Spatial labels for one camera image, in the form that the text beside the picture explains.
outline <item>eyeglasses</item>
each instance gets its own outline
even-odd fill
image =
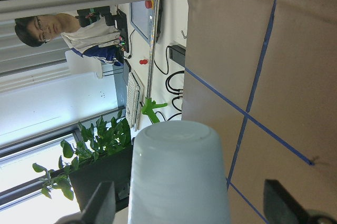
[[[47,43],[50,41],[50,39],[46,39],[46,35],[43,32],[43,28],[42,28],[42,24],[41,24],[41,20],[36,16],[36,21],[37,21],[37,27],[42,30],[42,39],[44,43]]]

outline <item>person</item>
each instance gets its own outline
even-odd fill
[[[66,12],[18,18],[15,19],[15,33],[30,47],[39,47],[61,35],[68,47],[80,56],[94,57],[116,66],[123,65],[117,60],[123,54],[116,45],[119,31],[114,26],[107,26],[104,17],[81,27],[76,15],[77,12]]]

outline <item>green plastic handle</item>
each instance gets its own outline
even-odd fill
[[[159,123],[160,120],[153,111],[154,108],[166,107],[167,103],[156,104],[152,98],[145,98],[145,105],[142,107],[142,114],[147,115],[152,123]]]

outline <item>white cup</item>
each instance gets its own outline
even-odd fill
[[[135,138],[128,224],[229,224],[219,135],[193,121],[167,121]]]

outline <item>metal rod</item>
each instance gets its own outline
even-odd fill
[[[151,30],[151,39],[150,39],[150,58],[149,58],[150,63],[148,65],[148,76],[147,76],[147,93],[146,93],[147,99],[151,98],[154,51],[156,49],[156,37],[157,37],[157,26],[158,26],[158,13],[159,13],[159,0],[154,0],[152,30]]]

